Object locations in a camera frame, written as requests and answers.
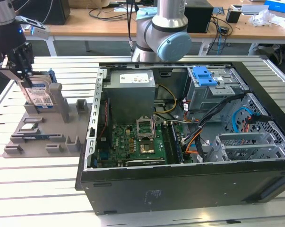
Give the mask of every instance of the black speaker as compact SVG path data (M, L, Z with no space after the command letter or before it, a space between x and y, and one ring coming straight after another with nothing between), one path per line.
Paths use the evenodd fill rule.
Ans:
M12 1L15 10L18 10L27 0ZM31 0L19 12L21 16L43 22L51 5L51 0ZM64 25L70 15L68 0L53 0L51 11L45 24Z
M228 10L226 15L226 21L228 23L237 23L241 13L241 11Z
M214 7L206 0L186 0L184 15L189 20L188 33L206 33Z

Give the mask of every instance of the slotted aluminum table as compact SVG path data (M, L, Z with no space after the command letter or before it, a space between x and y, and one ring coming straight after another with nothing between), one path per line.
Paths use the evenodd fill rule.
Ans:
M270 61L255 56L191 56L182 60L242 61L285 112L285 75ZM117 61L130 59L36 57L34 69L53 68L69 103L77 98L91 103L99 63ZM1 156L25 111L24 103L20 89L10 81L0 95L0 227L227 226L234 221L237 227L285 227L285 192L265 204L96 216L84 192L74 189L78 157Z

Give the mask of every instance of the blue drive bay latch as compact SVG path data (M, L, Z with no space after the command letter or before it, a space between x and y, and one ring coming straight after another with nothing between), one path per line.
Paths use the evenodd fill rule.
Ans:
M214 81L212 73L208 71L205 66L193 67L193 74L198 80L199 86L217 86L217 82Z

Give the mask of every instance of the desk leg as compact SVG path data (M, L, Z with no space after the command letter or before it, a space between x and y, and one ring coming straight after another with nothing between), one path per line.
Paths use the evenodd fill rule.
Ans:
M258 45L259 44L251 44L250 49L248 50L248 55L256 55L256 49Z
M55 46L54 46L54 39L53 36L50 36L49 39L46 40L48 50L50 52L50 56L57 56Z
M85 41L85 46L86 46L86 52L90 52L90 45L89 45L89 41Z
M211 44L211 41L209 39L203 40L202 44L200 46L200 50L199 50L198 56L206 56L210 44Z

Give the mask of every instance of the blue box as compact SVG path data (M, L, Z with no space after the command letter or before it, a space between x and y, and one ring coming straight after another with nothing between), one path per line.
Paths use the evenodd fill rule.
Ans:
M285 0L266 0L264 5L269 5L269 10L285 13Z

